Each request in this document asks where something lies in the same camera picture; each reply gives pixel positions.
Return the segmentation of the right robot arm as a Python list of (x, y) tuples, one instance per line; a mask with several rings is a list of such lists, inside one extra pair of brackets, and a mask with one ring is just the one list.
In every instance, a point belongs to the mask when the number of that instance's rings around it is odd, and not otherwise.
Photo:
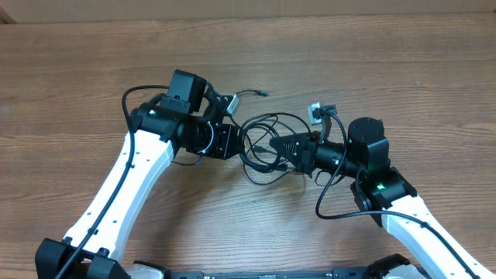
[(378, 119), (362, 117), (345, 129), (344, 143), (319, 132), (273, 138), (270, 146), (309, 174), (318, 168), (351, 177), (359, 211), (397, 239), (431, 278), (493, 278), (436, 220), (416, 189), (391, 166), (389, 142)]

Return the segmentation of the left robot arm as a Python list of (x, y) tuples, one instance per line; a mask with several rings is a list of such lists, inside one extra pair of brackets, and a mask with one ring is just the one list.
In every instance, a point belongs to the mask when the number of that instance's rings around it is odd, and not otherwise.
[(156, 264), (121, 265), (129, 234), (160, 175), (179, 149), (227, 160), (243, 151), (239, 128), (225, 124), (238, 95), (221, 95), (204, 78), (176, 70), (160, 94), (124, 115), (119, 156), (84, 214), (61, 241), (44, 239), (35, 255), (39, 278), (168, 278)]

